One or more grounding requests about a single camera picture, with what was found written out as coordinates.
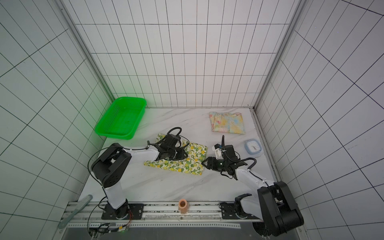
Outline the green lemon print skirt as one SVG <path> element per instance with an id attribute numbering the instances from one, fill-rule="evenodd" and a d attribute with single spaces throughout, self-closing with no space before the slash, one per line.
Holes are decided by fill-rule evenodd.
<path id="1" fill-rule="evenodd" d="M 144 166 L 185 174 L 201 175 L 204 171 L 202 162 L 206 159 L 208 147 L 197 143 L 190 143 L 185 150 L 188 154 L 186 159 L 180 161 L 170 161 L 168 159 L 146 161 Z"/>

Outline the pastel floral skirt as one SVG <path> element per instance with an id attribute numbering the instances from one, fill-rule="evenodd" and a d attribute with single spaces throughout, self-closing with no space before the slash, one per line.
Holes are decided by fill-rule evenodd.
<path id="1" fill-rule="evenodd" d="M 209 112 L 212 132 L 239 134 L 246 133 L 241 113 Z"/>

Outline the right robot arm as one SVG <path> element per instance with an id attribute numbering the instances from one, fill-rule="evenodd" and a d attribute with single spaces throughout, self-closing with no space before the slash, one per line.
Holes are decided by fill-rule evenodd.
<path id="1" fill-rule="evenodd" d="M 253 171 L 257 159 L 241 159 L 232 145 L 216 144 L 213 151 L 215 156 L 206 158 L 202 165 L 251 190 L 237 196 L 232 203 L 219 204 L 223 219 L 260 219 L 253 222 L 253 227 L 262 237 L 277 237 L 304 225 L 304 217 L 288 185 L 268 180 Z"/>

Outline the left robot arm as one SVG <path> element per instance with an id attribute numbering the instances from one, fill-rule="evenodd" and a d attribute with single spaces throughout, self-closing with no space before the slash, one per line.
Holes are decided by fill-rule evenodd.
<path id="1" fill-rule="evenodd" d="M 102 187 L 107 204 L 104 208 L 106 214 L 111 214 L 117 220 L 126 219 L 131 214 L 127 198 L 123 194 L 121 179 L 130 162 L 139 161 L 181 161 L 188 157 L 186 148 L 190 145 L 182 143 L 183 136 L 167 134 L 156 143 L 147 142 L 142 148 L 127 148 L 113 143 L 101 149 L 101 155 L 88 163 L 90 176 Z"/>

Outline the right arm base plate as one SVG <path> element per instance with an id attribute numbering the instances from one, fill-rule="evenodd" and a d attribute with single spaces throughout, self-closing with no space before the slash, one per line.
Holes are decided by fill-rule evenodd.
<path id="1" fill-rule="evenodd" d="M 235 203 L 223 202 L 219 204 L 219 207 L 221 210 L 222 219 L 224 220 L 260 220 L 253 215 L 243 212 L 240 213 Z"/>

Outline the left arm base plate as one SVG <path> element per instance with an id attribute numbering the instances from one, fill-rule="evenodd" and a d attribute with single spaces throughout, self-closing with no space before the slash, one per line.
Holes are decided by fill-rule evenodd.
<path id="1" fill-rule="evenodd" d="M 144 204 L 128 204 L 115 210 L 107 203 L 104 207 L 102 220 L 141 220 L 144 211 Z"/>

